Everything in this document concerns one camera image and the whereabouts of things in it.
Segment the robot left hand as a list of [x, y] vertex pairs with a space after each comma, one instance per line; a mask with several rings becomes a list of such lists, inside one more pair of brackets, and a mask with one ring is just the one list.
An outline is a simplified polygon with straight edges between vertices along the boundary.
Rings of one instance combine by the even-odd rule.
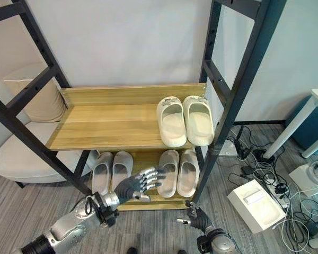
[[166, 173], [161, 167], [149, 167], [124, 179], [114, 189], [119, 204], [126, 203], [131, 199], [141, 202], [150, 202], [151, 198], [145, 193], [153, 188], [162, 185], [162, 180], [166, 178]]

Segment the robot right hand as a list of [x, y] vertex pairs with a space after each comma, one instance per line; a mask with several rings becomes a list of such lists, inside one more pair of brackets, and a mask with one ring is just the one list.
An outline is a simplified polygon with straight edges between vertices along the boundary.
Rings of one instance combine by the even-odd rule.
[[187, 207], [187, 215], [189, 218], [178, 218], [176, 219], [177, 223], [199, 229], [205, 235], [208, 235], [215, 230], [215, 226], [209, 216], [196, 203], [187, 200], [185, 205]]

